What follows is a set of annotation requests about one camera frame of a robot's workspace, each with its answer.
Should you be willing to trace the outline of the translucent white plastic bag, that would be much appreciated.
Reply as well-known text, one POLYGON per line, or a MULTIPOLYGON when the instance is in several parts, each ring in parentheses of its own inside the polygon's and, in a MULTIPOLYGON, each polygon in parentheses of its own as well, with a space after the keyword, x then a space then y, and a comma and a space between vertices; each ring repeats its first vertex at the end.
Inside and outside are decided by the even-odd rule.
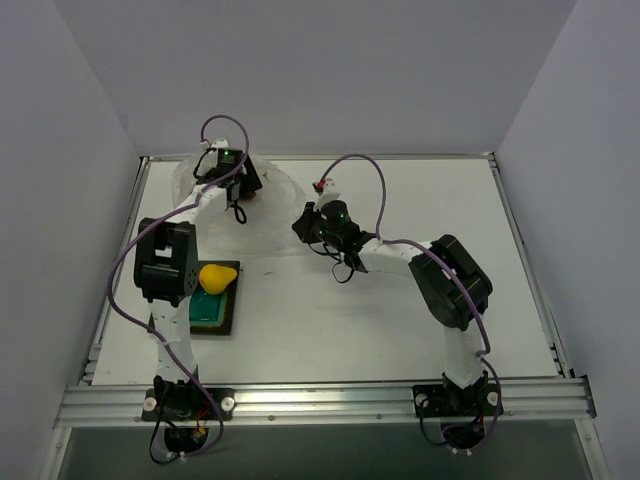
POLYGON ((228 208, 222 213, 197 212, 197 207, 171 218, 193 220, 199 253, 216 256, 271 256, 287 254, 299 243, 291 225, 304 209, 300 185, 274 163, 254 160, 262 182, 257 196, 241 203, 244 213, 228 208))

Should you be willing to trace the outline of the yellow fake pear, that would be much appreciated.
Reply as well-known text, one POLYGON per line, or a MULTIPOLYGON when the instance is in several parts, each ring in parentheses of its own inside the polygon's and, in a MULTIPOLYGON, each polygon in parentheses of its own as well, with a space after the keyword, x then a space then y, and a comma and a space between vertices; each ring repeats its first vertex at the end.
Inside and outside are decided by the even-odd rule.
POLYGON ((232 284, 238 276, 232 267, 217 264, 207 264, 200 269, 199 284, 209 295, 219 295, 232 284))

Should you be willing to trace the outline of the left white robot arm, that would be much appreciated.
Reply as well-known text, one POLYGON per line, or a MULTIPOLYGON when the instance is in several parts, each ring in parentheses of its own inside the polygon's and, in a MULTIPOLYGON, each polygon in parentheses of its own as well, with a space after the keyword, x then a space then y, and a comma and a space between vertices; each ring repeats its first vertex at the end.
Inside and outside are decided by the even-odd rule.
POLYGON ((166 219, 143 219, 135 248, 134 284, 148 301, 152 327, 159 334, 155 396, 166 396, 166 408, 179 419, 194 417, 202 405, 191 346, 190 297, 197 289, 221 295, 238 277, 234 267, 200 264, 197 229, 229 209, 245 223, 239 201, 262 187, 246 152, 217 146, 201 155, 208 156, 214 157, 213 166, 193 173, 195 186, 166 219))

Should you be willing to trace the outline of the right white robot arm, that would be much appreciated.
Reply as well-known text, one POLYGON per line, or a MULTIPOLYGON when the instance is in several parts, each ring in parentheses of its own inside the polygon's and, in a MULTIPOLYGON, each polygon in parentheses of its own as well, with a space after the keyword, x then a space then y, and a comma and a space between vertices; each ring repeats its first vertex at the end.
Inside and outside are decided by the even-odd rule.
POLYGON ((491 351, 482 315, 493 286, 456 237, 444 235, 431 243, 384 240, 361 229, 341 200, 320 209, 307 203, 292 230, 305 244, 335 250, 354 272, 413 279, 431 316, 444 328, 445 403, 464 413, 479 402, 488 383, 484 359, 491 351))

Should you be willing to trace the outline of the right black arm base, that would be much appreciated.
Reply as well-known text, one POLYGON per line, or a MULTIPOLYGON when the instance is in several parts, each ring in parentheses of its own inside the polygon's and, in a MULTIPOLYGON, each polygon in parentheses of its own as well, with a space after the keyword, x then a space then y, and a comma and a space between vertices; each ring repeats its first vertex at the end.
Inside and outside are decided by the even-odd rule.
POLYGON ((482 380, 465 389, 448 381, 417 384, 412 394, 423 438, 432 446, 449 447, 453 454, 471 456, 504 414, 501 388, 482 380))

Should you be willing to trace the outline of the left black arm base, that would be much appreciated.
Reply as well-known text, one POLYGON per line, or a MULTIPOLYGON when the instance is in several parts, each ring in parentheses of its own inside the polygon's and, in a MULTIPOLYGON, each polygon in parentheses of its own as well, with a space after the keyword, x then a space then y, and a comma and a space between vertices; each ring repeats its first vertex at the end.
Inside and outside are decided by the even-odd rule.
POLYGON ((146 392, 140 419, 153 425, 149 455, 157 465, 184 461, 216 446, 224 423, 233 418, 236 391, 206 387, 205 395, 193 386, 158 387, 146 392))

